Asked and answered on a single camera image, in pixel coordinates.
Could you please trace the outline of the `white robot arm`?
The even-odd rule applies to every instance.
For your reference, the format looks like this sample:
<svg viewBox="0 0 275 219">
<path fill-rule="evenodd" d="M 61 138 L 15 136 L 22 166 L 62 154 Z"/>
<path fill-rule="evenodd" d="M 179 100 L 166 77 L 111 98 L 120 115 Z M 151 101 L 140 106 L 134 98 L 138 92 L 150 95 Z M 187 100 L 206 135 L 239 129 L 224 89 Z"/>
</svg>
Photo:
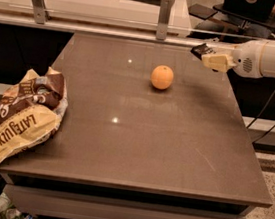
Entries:
<svg viewBox="0 0 275 219">
<path fill-rule="evenodd" d="M 202 54 L 201 59 L 204 66 L 219 72 L 232 69 L 241 77 L 275 78 L 275 41 L 272 39 L 217 46 Z"/>
</svg>

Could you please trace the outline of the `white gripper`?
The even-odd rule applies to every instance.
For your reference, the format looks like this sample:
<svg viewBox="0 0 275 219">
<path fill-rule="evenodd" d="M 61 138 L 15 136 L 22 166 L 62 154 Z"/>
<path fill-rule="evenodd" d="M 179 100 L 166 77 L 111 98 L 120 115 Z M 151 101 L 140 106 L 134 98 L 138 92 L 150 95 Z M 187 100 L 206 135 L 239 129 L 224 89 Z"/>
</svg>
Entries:
<svg viewBox="0 0 275 219">
<path fill-rule="evenodd" d="M 214 54 L 203 55 L 201 61 L 204 66 L 217 72 L 226 73 L 232 68 L 241 77 L 260 78 L 262 50 L 266 44 L 267 41 L 252 40 L 240 43 L 234 51 L 215 47 Z"/>
</svg>

